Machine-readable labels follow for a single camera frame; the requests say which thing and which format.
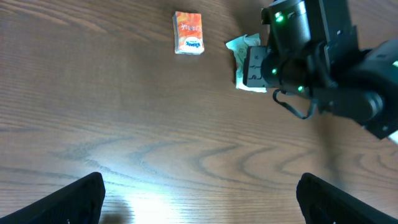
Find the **teal snack wrapper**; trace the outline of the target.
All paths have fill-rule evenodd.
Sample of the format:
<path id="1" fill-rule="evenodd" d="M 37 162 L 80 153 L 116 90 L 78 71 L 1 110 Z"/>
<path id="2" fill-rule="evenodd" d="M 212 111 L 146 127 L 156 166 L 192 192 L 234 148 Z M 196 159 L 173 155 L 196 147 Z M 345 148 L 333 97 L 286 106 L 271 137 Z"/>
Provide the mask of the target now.
<path id="1" fill-rule="evenodd" d="M 246 59 L 247 51 L 249 47 L 260 46 L 261 39 L 259 34 L 254 35 L 243 35 L 230 40 L 226 43 L 226 47 L 231 50 L 234 54 L 236 61 L 236 73 L 235 73 L 235 85 L 236 89 L 244 91 L 252 91 L 257 93 L 266 93 L 265 87 L 247 87 L 243 83 L 243 69 L 244 61 Z"/>

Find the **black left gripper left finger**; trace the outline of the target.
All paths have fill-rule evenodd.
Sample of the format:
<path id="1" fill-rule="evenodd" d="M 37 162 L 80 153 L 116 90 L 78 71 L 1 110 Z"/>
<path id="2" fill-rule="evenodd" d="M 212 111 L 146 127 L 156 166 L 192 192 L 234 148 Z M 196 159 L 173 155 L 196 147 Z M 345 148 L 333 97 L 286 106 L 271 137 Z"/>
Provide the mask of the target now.
<path id="1" fill-rule="evenodd" d="M 1 224 L 97 224 L 105 196 L 103 177 L 90 173 L 1 218 Z"/>

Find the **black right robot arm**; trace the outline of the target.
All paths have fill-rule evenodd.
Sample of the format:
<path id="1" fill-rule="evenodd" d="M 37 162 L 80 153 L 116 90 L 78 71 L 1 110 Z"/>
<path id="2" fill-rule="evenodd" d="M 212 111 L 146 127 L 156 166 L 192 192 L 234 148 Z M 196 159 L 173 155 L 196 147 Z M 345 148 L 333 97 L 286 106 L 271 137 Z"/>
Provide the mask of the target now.
<path id="1" fill-rule="evenodd" d="M 261 12 L 265 46 L 248 48 L 243 83 L 274 96 L 307 99 L 314 112 L 352 119 L 379 139 L 397 141 L 397 41 L 360 49 L 346 0 L 278 0 Z"/>

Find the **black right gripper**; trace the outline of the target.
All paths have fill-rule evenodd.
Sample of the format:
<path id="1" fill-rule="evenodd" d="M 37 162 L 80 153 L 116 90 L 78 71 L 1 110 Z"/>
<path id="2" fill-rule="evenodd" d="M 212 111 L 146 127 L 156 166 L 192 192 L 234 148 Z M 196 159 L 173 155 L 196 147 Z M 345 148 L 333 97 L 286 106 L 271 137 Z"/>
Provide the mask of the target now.
<path id="1" fill-rule="evenodd" d="M 248 48 L 244 61 L 243 83 L 310 96 L 310 74 L 311 63 L 305 58 L 284 58 L 265 46 L 253 46 Z"/>

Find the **orange small snack box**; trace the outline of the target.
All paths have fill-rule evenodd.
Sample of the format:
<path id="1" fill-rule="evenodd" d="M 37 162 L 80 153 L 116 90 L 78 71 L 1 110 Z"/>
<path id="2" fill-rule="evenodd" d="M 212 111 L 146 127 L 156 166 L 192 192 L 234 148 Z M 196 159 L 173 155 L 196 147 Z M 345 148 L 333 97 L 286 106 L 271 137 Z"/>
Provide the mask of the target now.
<path id="1" fill-rule="evenodd" d="M 173 25 L 176 54 L 200 55 L 205 51 L 201 14 L 176 11 Z"/>

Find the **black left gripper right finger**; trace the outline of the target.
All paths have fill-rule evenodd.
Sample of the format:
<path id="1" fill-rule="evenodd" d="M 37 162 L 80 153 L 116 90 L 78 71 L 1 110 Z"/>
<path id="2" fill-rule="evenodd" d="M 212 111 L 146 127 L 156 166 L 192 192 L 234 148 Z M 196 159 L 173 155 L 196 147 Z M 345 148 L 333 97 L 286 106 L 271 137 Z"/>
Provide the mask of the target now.
<path id="1" fill-rule="evenodd" d="M 396 218 L 311 173 L 302 175 L 296 198 L 306 224 L 397 224 Z"/>

